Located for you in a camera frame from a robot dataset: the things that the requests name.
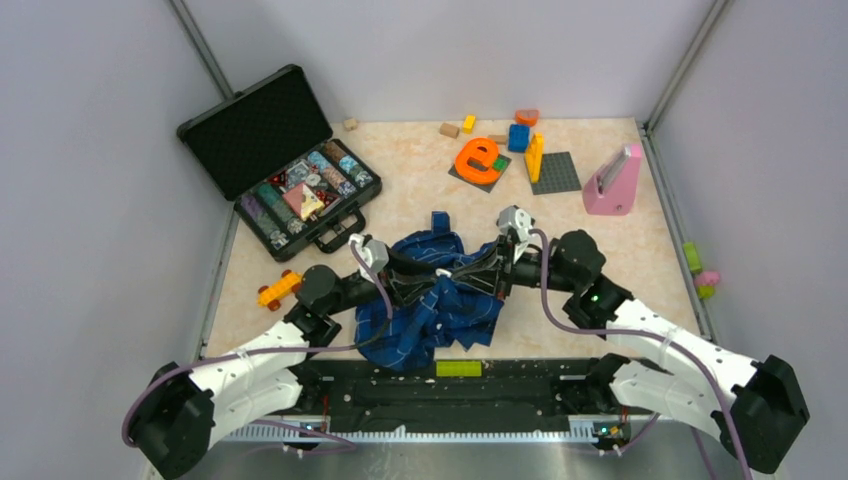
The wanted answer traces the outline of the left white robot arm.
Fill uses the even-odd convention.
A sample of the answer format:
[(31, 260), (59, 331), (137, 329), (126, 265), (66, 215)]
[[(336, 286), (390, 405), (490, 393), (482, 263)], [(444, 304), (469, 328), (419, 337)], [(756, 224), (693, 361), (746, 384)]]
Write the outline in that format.
[(396, 328), (403, 310), (437, 299), (455, 273), (391, 256), (380, 270), (361, 261), (340, 277), (326, 265), (308, 268), (297, 302), (283, 320), (219, 357), (162, 367), (130, 407), (122, 439), (138, 448), (166, 479), (190, 471), (219, 440), (271, 412), (291, 407), (308, 413), (319, 404), (320, 386), (293, 367), (309, 356), (334, 353), (337, 325), (331, 315), (378, 302), (359, 320), (351, 349), (385, 368), (411, 358), (413, 346)]

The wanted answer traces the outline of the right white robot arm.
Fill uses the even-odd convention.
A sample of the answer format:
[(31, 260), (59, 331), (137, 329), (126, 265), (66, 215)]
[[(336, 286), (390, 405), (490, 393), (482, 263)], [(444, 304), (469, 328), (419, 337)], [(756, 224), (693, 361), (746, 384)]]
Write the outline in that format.
[(745, 476), (777, 472), (810, 418), (787, 361), (750, 358), (665, 319), (603, 274), (606, 258), (584, 230), (554, 240), (539, 229), (530, 233), (541, 242), (538, 251), (515, 256), (512, 235), (503, 235), (451, 280), (494, 296), (514, 285), (538, 288), (555, 327), (638, 353), (599, 361), (586, 385), (594, 409), (658, 413), (719, 441)]

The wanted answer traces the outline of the blue plaid shirt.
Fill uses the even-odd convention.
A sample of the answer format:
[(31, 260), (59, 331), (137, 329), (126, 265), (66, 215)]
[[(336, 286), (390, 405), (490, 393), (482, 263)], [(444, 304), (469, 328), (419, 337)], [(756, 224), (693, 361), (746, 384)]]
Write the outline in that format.
[[(467, 252), (461, 237), (450, 226), (446, 212), (434, 211), (428, 230), (414, 232), (393, 249), (425, 264), (453, 271), (480, 259), (492, 247), (484, 243)], [(468, 350), (489, 346), (504, 302), (493, 296), (440, 279), (411, 304), (391, 302), (393, 315), (376, 341), (359, 348), (368, 361), (394, 371), (423, 368), (434, 360), (437, 348), (459, 343)]]

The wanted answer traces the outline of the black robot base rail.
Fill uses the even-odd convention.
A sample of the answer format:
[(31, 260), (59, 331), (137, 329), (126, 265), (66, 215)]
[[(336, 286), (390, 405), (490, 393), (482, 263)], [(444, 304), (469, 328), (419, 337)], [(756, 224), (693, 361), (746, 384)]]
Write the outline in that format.
[(231, 441), (313, 448), (365, 443), (574, 443), (612, 451), (658, 419), (622, 407), (588, 381), (597, 358), (478, 360), (479, 378), (439, 378), (436, 362), (394, 372), (364, 360), (310, 361), (294, 372), (298, 403), (229, 435)]

